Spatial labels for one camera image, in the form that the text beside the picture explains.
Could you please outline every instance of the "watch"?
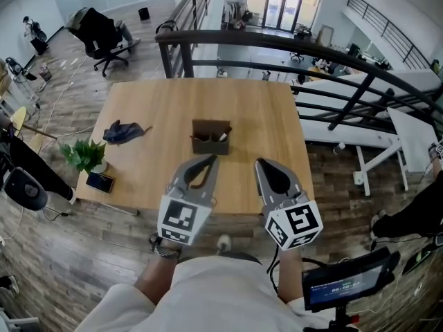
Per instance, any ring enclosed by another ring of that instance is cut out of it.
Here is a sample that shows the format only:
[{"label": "watch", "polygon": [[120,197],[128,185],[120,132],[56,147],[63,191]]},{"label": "watch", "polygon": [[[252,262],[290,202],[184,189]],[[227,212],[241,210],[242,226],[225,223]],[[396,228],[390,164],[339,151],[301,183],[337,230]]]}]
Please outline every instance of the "watch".
[{"label": "watch", "polygon": [[163,246],[161,244],[163,240],[164,238],[160,237],[158,233],[153,234],[149,238],[151,251],[166,259],[179,259],[181,255],[181,247],[177,246],[177,248],[172,248]]}]

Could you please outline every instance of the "white shirt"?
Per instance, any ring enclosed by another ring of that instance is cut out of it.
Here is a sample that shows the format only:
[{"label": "white shirt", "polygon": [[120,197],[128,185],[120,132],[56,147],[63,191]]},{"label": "white shirt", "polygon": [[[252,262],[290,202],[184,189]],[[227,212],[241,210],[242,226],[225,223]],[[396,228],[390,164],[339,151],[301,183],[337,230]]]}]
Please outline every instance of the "white shirt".
[{"label": "white shirt", "polygon": [[333,309],[305,311],[303,298],[284,304],[258,263],[214,256],[179,264],[157,307],[131,285],[111,287],[76,331],[302,332],[333,319]]}]

